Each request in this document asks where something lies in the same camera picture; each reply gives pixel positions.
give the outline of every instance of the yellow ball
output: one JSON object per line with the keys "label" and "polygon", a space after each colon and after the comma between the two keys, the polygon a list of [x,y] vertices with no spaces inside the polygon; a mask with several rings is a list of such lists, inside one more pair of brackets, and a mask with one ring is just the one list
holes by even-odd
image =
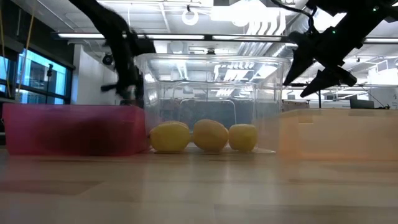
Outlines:
{"label": "yellow ball", "polygon": [[228,130],[217,121],[200,120],[193,127],[193,142],[204,151],[220,152],[228,142]]}
{"label": "yellow ball", "polygon": [[180,152],[191,140],[188,126],[178,121],[168,121],[150,131],[150,144],[158,152]]}
{"label": "yellow ball", "polygon": [[241,152],[251,152],[257,144],[257,129],[251,124],[235,124],[229,129],[229,146]]}

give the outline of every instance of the clear plastic bin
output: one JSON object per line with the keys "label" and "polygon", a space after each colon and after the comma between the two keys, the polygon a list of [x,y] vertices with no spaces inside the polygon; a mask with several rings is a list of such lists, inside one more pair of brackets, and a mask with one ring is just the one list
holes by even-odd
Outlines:
{"label": "clear plastic bin", "polygon": [[180,121],[193,130],[201,119],[229,129],[253,124],[257,149],[275,151],[282,79],[290,60],[225,55],[144,54],[136,58],[144,76],[146,130]]}

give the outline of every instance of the monitor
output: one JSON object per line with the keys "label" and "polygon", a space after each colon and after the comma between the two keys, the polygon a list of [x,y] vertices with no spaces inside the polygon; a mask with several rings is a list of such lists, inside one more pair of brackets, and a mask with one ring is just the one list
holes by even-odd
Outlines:
{"label": "monitor", "polygon": [[374,102],[370,100],[349,99],[351,109],[374,109]]}

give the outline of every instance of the wooden table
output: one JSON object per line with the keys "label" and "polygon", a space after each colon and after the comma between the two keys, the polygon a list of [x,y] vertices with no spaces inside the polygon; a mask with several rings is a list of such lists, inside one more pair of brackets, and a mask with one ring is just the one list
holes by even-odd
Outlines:
{"label": "wooden table", "polygon": [[398,223],[398,164],[12,157],[0,159],[0,223]]}

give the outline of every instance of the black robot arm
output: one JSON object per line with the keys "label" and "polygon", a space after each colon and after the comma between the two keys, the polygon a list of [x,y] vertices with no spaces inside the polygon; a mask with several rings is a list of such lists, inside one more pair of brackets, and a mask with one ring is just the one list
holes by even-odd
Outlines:
{"label": "black robot arm", "polygon": [[101,90],[116,89],[116,93],[124,100],[130,100],[128,88],[134,85],[136,102],[143,107],[144,81],[134,64],[134,57],[155,53],[153,42],[149,39],[138,39],[134,30],[119,14],[102,6],[97,0],[69,1],[88,16],[111,48],[119,78],[117,83],[102,86]]}
{"label": "black robot arm", "polygon": [[336,27],[329,27],[323,33],[314,32],[310,26],[304,34],[292,32],[289,39],[298,45],[294,60],[284,85],[291,84],[314,61],[325,69],[304,89],[301,97],[340,84],[353,86],[356,78],[342,69],[343,59],[354,49],[360,49],[364,38],[383,20],[398,20],[398,10],[392,5],[396,0],[309,0],[307,7],[320,8],[330,15],[345,12],[345,17]]}

